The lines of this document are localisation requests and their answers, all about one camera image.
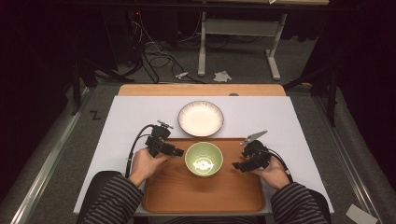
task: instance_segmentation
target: gray carpet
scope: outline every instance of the gray carpet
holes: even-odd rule
[[[272,80],[267,61],[264,59],[263,46],[270,44],[268,39],[250,42],[252,38],[232,41],[224,48],[218,49],[224,43],[221,41],[208,41],[206,54],[206,76],[199,78],[197,74],[198,46],[194,42],[179,47],[164,46],[165,52],[177,58],[184,70],[191,77],[205,83],[217,83],[213,80],[214,73],[227,71],[232,80],[228,83],[279,83],[286,84],[299,77],[304,69],[306,60],[315,45],[315,41],[298,42],[296,39],[282,40],[276,52],[276,62],[282,79],[279,82]],[[181,69],[171,63],[158,59],[153,64],[161,82],[175,82],[174,75],[181,73]],[[121,65],[121,72],[129,68]],[[131,76],[137,83],[150,83],[144,69],[140,69]],[[99,86],[93,90],[88,103],[81,108],[81,115],[74,131],[71,133],[64,146],[64,154],[60,158],[54,173],[41,195],[39,202],[28,223],[75,223],[77,216],[73,208],[77,201],[79,189],[82,186],[85,174],[88,171],[92,155],[95,151],[101,131],[104,127],[112,99],[118,93],[120,83],[106,78],[99,78]],[[346,212],[353,203],[361,207],[361,203],[345,166],[339,156],[336,141],[333,139],[333,129],[323,118],[323,113],[318,107],[318,98],[312,98],[308,92],[309,87],[296,87],[288,91],[298,119],[301,122],[305,138],[311,148],[319,173],[325,183],[326,190],[332,201],[335,213],[332,223],[354,223]],[[361,179],[369,193],[373,196],[378,213],[383,217],[383,223],[396,223],[393,215],[396,209],[394,191],[375,163],[374,158],[361,139],[359,130],[353,118],[350,117],[347,106],[342,99],[336,106],[336,131],[340,133],[342,142],[353,156],[356,169],[361,174]],[[26,195],[38,173],[40,165],[49,155],[48,149],[37,151],[34,160],[29,162],[25,173],[19,178],[16,186],[3,203],[0,211],[1,222],[9,223]]]

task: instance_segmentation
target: striped sleeve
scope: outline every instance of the striped sleeve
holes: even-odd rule
[[[291,183],[279,190],[271,203],[278,224],[327,223],[308,189],[298,183]]]
[[[129,179],[115,175],[104,187],[83,223],[126,223],[143,200]]]

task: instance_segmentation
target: white table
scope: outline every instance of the white table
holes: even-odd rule
[[[259,140],[280,154],[295,181],[322,193],[329,203],[331,213],[334,212],[291,100],[287,96],[116,96],[74,212],[79,212],[95,174],[104,170],[125,172],[131,146],[144,126],[157,124],[160,119],[175,128],[171,130],[170,137],[190,137],[178,126],[177,115],[184,105],[198,100],[209,101],[223,112],[224,125],[211,137],[247,137],[267,130],[268,133]],[[145,138],[140,139],[135,150],[145,147],[145,141]],[[267,205],[261,213],[268,214],[272,212],[269,202],[275,192],[265,183],[262,183],[262,190]],[[135,214],[150,215],[141,205]]]

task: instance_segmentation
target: striped shirt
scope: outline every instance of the striped shirt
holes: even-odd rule
[[[143,200],[143,192],[128,178],[114,176],[102,190],[83,223],[127,223]],[[276,223],[327,223],[308,189],[292,183],[271,200]],[[254,224],[255,217],[177,217],[165,224]]]

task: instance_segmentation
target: cable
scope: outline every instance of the cable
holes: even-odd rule
[[[128,161],[127,161],[127,164],[126,164],[126,170],[125,170],[125,177],[126,178],[129,177],[129,173],[131,172],[132,156],[134,155],[134,147],[136,146],[137,140],[139,140],[141,137],[145,136],[145,135],[141,135],[141,134],[142,134],[143,131],[145,131],[149,127],[154,128],[154,125],[152,125],[152,124],[146,125],[140,131],[140,133],[137,135],[136,139],[134,140],[134,144],[131,147],[131,151],[129,152]]]

